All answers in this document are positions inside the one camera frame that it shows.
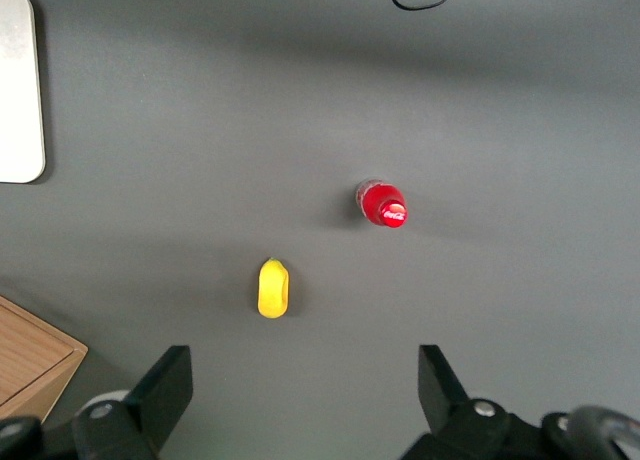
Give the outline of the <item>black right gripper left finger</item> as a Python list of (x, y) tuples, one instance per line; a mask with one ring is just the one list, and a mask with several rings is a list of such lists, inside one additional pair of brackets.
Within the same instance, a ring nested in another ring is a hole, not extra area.
[(121, 399), (92, 401), (73, 418), (80, 459), (158, 459), (193, 395), (191, 349), (171, 346)]

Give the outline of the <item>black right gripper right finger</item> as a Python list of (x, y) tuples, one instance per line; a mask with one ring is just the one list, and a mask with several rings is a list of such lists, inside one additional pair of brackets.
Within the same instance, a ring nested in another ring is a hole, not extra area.
[(512, 445), (512, 418), (497, 403), (469, 397), (440, 347), (418, 354), (418, 398), (429, 432), (404, 459), (524, 459)]

